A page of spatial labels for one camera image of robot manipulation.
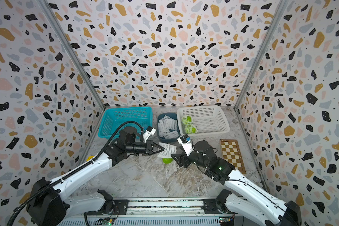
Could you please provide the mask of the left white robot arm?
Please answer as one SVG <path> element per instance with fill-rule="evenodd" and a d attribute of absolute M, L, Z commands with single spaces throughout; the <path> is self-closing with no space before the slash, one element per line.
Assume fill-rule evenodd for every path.
<path fill-rule="evenodd" d="M 71 198 L 80 186 L 98 174 L 114 167 L 130 155 L 150 156 L 164 151 L 160 145 L 149 140 L 156 130 L 150 126 L 138 132 L 135 127 L 122 124 L 100 152 L 74 170 L 47 181 L 41 179 L 33 186 L 33 195 L 26 210 L 39 226 L 56 226 L 63 219 L 95 211 L 112 214 L 119 211 L 113 197 L 104 190 Z"/>

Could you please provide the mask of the white foam net sleeve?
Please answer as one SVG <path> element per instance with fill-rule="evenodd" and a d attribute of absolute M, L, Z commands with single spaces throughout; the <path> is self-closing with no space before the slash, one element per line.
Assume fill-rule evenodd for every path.
<path fill-rule="evenodd" d="M 190 134 L 189 130 L 190 130 L 191 127 L 197 128 L 194 124 L 188 124 L 188 125 L 186 125 L 186 126 L 185 126 L 185 133 L 186 133 L 186 134 Z"/>
<path fill-rule="evenodd" d="M 177 153 L 177 147 L 174 145 L 166 144 L 160 142 L 159 145 L 164 148 L 164 150 L 157 154 L 158 158 L 171 158 L 172 154 Z"/>
<path fill-rule="evenodd" d="M 187 116 L 188 116 L 188 115 L 184 115 L 184 116 L 181 118 L 182 125 L 184 125 L 184 126 L 193 123 L 193 119 L 192 119 L 192 122 L 191 122 L 191 123 L 186 119 Z"/>

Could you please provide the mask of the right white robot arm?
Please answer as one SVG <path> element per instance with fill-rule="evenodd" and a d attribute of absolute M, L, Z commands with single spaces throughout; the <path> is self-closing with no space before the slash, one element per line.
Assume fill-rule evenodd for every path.
<path fill-rule="evenodd" d="M 260 226 L 300 226 L 300 207 L 293 201 L 285 202 L 246 178 L 235 166 L 218 157 L 205 140 L 196 144 L 189 136 L 178 138 L 183 148 L 181 154 L 171 158 L 180 166 L 195 165 L 201 173 L 225 186 L 216 197 L 216 207 L 221 213 L 242 215 Z"/>

